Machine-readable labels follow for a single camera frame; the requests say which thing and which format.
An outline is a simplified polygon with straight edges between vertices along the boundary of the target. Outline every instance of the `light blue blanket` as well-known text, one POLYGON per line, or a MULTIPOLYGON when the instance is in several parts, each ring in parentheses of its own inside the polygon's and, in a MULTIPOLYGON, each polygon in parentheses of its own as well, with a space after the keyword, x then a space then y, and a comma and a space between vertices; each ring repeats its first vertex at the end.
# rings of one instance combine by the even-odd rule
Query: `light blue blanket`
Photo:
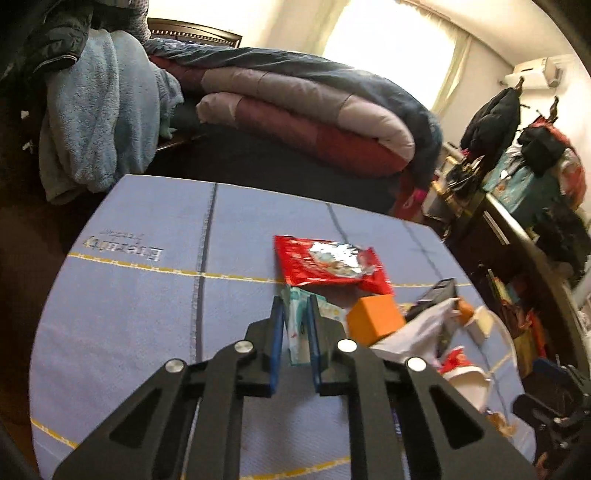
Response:
POLYGON ((47 200, 58 204, 143 173, 183 101, 178 81, 124 31, 91 30, 80 60, 46 83, 39 171, 47 200))

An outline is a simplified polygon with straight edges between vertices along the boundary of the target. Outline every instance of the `red snack bag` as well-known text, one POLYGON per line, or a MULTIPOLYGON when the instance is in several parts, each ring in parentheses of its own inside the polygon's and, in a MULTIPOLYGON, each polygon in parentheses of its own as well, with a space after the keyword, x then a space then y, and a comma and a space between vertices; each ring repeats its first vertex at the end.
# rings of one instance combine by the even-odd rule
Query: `red snack bag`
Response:
POLYGON ((393 294, 384 266, 373 248, 361 250, 350 244, 275 236, 285 281, 304 285, 352 285, 380 295, 393 294))

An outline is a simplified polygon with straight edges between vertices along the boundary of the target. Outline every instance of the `orange block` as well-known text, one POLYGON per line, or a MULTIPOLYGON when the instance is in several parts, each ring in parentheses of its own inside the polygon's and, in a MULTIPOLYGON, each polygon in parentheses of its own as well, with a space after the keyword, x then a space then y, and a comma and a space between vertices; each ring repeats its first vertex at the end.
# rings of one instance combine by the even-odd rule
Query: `orange block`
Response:
POLYGON ((393 295, 363 297, 347 314, 349 336, 365 346, 400 330, 405 323, 393 295))

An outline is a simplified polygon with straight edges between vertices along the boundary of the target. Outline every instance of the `ceiling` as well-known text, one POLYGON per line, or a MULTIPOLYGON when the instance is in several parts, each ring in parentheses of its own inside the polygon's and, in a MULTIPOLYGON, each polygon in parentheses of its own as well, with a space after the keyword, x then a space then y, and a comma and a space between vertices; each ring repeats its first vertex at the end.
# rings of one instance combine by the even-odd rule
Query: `ceiling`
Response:
POLYGON ((414 0, 470 32, 511 65, 573 53, 554 22, 531 0, 414 0))

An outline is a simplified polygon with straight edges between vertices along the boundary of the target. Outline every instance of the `bed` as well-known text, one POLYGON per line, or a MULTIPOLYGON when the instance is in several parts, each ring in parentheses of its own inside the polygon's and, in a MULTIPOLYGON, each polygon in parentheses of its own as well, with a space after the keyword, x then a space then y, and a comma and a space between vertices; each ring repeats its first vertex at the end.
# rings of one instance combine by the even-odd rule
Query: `bed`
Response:
MULTIPOLYGON (((178 78, 187 102, 173 119, 178 133, 159 145, 147 173, 257 187, 390 214, 397 198, 400 204, 417 188, 428 190, 441 130, 426 108, 392 82, 311 55, 237 48, 239 35, 216 28, 156 18, 148 19, 148 25, 152 38, 145 48, 151 61, 178 78), (232 82, 241 82, 234 90, 220 78, 230 70, 232 82), (245 79, 257 74, 250 83, 245 79), (208 76, 221 86, 212 87, 208 76), (257 96, 265 82, 268 94, 257 96), (257 93, 249 90, 255 84, 257 93), (232 97, 222 102, 229 103, 216 104, 228 93, 232 97), (324 104, 298 110, 312 97, 324 104), (351 106, 353 100, 360 107, 351 106), (376 115, 350 120, 347 108, 389 116, 393 138, 380 137, 383 125, 374 125, 376 115), (220 110, 227 109, 233 117, 220 119, 220 110), (290 123, 295 133, 284 134, 290 123), (360 124, 373 129, 365 131, 360 124), (172 147, 181 149, 165 152, 172 147)), ((415 203, 422 203, 420 194, 415 203)))

